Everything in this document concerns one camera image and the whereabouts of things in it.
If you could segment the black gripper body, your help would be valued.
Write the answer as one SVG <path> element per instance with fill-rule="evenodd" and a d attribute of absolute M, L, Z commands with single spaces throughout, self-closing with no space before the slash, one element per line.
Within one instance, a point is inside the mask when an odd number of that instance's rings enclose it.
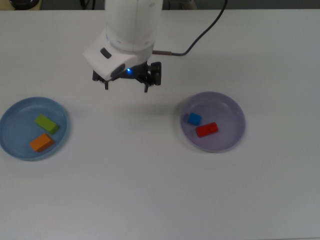
<path fill-rule="evenodd" d="M 142 63 L 140 65 L 135 65 L 124 69 L 123 71 L 117 73 L 113 78 L 118 79 L 144 79 L 148 75 L 148 64 Z"/>

